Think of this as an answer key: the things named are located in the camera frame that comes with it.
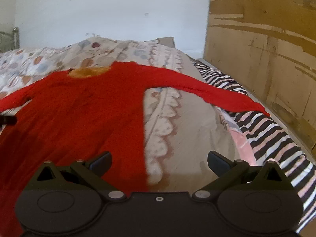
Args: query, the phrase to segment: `metal bolt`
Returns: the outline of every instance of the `metal bolt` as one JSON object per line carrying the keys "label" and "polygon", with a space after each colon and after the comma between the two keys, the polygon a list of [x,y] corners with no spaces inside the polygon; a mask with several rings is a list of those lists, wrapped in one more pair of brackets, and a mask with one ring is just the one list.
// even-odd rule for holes
{"label": "metal bolt", "polygon": [[209,191],[197,191],[195,192],[195,196],[200,199],[206,199],[211,196]]}
{"label": "metal bolt", "polygon": [[156,201],[163,201],[163,200],[164,200],[163,197],[157,197],[157,198],[156,198]]}
{"label": "metal bolt", "polygon": [[111,199],[120,199],[124,196],[124,193],[122,191],[111,191],[108,195]]}

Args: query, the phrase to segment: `black and white striped fabric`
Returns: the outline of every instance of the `black and white striped fabric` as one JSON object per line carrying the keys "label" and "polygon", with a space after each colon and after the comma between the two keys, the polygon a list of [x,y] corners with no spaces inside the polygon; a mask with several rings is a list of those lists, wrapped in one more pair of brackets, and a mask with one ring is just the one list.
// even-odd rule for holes
{"label": "black and white striped fabric", "polygon": [[[238,82],[220,70],[202,63],[196,63],[195,66],[209,85],[248,95]],[[299,232],[316,216],[316,165],[306,158],[282,127],[261,112],[229,112],[229,115],[248,139],[257,165],[261,166],[267,160],[278,162],[297,190],[304,206],[304,214],[297,229]]]}

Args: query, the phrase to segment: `metal bed frame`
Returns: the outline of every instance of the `metal bed frame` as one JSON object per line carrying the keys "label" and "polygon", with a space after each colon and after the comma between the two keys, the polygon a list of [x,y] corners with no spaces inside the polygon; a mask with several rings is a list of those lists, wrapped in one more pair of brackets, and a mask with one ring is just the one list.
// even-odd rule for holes
{"label": "metal bed frame", "polygon": [[19,28],[15,27],[12,33],[0,31],[0,53],[20,48]]}

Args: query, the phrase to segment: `red shirt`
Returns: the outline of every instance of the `red shirt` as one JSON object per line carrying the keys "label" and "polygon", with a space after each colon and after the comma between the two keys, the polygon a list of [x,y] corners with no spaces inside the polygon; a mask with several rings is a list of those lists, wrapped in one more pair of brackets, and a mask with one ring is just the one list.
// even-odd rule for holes
{"label": "red shirt", "polygon": [[115,62],[108,72],[89,78],[52,73],[0,100],[4,111],[32,99],[16,114],[17,124],[0,135],[0,234],[20,233],[15,201],[45,160],[64,166],[108,150],[113,164],[103,179],[125,193],[146,191],[143,95],[152,87],[195,93],[228,111],[268,115],[246,95],[134,62]]}

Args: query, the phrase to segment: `black object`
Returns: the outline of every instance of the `black object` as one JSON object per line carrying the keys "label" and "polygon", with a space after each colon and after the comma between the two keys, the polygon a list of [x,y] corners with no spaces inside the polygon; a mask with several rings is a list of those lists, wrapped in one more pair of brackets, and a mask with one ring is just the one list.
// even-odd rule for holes
{"label": "black object", "polygon": [[211,151],[208,165],[220,177],[192,197],[134,192],[129,198],[96,175],[111,162],[109,152],[65,167],[46,161],[15,206],[23,236],[298,236],[303,204],[273,161],[249,166]]}
{"label": "black object", "polygon": [[15,125],[17,122],[16,116],[0,115],[0,126]]}

